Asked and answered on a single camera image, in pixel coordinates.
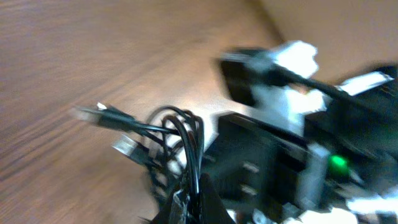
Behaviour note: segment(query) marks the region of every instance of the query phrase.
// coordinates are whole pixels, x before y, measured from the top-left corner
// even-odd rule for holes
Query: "silver connector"
[[[137,147],[137,142],[122,134],[122,137],[116,141],[112,147],[114,147],[119,152],[123,153],[126,156],[130,156]]]

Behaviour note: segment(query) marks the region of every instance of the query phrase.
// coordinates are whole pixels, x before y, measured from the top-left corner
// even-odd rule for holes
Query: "wooden surface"
[[[68,110],[100,101],[143,120],[171,104],[207,124],[212,113],[238,110],[211,60],[230,46],[280,43],[260,8],[243,0],[1,1],[0,223],[152,218],[144,169],[110,147],[119,133]]]

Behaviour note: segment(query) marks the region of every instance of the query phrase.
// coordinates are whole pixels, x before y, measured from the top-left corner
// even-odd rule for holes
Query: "wood grain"
[[[211,61],[280,44],[253,1],[0,2],[0,223],[137,223],[157,209],[119,133],[73,120],[97,101],[138,119],[171,104],[239,110]]]

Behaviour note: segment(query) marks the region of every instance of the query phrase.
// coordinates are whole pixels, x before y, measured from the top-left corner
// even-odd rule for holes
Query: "brown wall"
[[[315,78],[334,83],[398,59],[398,1],[262,0],[285,40],[318,47]]]

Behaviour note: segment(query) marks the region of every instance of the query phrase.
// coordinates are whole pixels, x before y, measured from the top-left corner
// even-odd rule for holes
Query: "brown wooden floor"
[[[119,133],[73,120],[73,105],[234,109],[211,59],[280,43],[252,1],[0,2],[0,223],[137,223],[156,207]]]

